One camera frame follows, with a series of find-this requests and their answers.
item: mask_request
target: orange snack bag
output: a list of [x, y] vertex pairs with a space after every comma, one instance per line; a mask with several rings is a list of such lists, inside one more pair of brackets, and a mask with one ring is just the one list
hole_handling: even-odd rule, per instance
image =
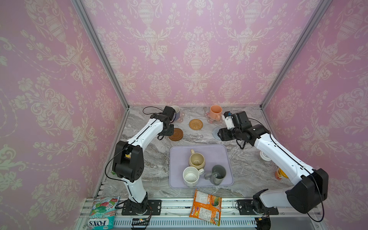
[[220, 226], [222, 198], [195, 190], [192, 212], [194, 217]]

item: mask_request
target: gray mug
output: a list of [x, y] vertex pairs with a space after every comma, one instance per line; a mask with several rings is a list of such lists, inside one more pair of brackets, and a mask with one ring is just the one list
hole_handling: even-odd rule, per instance
[[222, 180], [226, 176], [226, 169], [222, 165], [215, 165], [212, 167], [210, 173], [205, 174], [205, 179], [211, 181], [214, 185], [221, 184]]

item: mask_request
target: woven rattan coaster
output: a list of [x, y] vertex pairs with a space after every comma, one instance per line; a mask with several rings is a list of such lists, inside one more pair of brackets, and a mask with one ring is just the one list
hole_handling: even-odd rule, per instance
[[203, 122], [200, 119], [193, 119], [189, 122], [189, 127], [192, 130], [200, 130], [203, 127]]

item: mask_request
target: white mug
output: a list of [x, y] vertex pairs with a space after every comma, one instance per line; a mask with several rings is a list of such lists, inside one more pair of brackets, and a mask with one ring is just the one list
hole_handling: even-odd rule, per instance
[[199, 176], [204, 173], [204, 169], [196, 169], [193, 166], [186, 167], [183, 171], [183, 180], [186, 186], [194, 187], [197, 185]]

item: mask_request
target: beige mug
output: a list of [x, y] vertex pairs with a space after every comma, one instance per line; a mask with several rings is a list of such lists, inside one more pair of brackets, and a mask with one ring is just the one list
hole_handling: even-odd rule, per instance
[[206, 165], [205, 157], [200, 153], [194, 152], [193, 149], [191, 149], [190, 152], [191, 156], [189, 157], [189, 165], [198, 170], [204, 168]]

